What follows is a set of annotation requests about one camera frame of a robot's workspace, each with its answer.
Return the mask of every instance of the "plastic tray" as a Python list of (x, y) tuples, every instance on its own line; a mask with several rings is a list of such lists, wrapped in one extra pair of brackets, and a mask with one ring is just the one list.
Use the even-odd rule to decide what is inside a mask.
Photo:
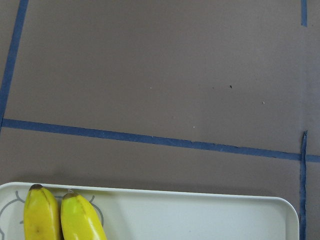
[[(24, 239), (33, 183), (0, 186), (0, 240)], [(68, 189), (91, 201), (108, 240), (298, 240), (295, 209), (279, 197), (44, 184), (60, 201)]]

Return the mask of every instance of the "white tray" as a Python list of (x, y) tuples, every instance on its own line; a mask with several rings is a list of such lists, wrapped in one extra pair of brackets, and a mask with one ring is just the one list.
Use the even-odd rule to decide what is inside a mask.
[[(33, 183), (0, 186), (0, 240), (24, 239)], [(73, 189), (91, 201), (108, 240), (298, 240), (295, 209), (279, 197), (43, 184), (61, 200)]]

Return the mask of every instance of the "vertical blue tape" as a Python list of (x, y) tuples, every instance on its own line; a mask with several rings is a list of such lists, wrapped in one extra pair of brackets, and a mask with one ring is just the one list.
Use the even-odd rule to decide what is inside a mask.
[(16, 14), (10, 48), (9, 48), (8, 56), (6, 59), (2, 85), (0, 89), (0, 132), (1, 132), (2, 123), (3, 123), (5, 111), (6, 111), (11, 81), (14, 74), (14, 68), (16, 64), (16, 58), (17, 58), (22, 28), (25, 22), (28, 2), (29, 2), (28, 0), (20, 0), (18, 12)]
[(301, 0), (301, 25), (304, 27), (308, 26), (307, 0)]
[(305, 131), (301, 141), (301, 162), (300, 162), (300, 240), (306, 240), (307, 216), (306, 216), (306, 151), (307, 151), (307, 135)]

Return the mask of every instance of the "plastic banana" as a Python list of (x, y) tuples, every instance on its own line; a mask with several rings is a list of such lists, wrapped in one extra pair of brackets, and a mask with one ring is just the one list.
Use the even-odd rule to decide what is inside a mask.
[(59, 207), (55, 196), (40, 184), (30, 187), (24, 210), (25, 240), (61, 240)]
[(94, 207), (78, 193), (64, 195), (60, 214), (64, 240), (107, 240)]

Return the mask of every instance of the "toy banana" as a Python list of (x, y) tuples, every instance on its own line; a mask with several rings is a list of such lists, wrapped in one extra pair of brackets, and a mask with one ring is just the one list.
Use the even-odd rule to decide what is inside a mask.
[(80, 194), (64, 195), (60, 214), (64, 240), (107, 240), (94, 207)]
[(59, 207), (55, 196), (40, 184), (30, 187), (24, 210), (25, 240), (61, 240)]

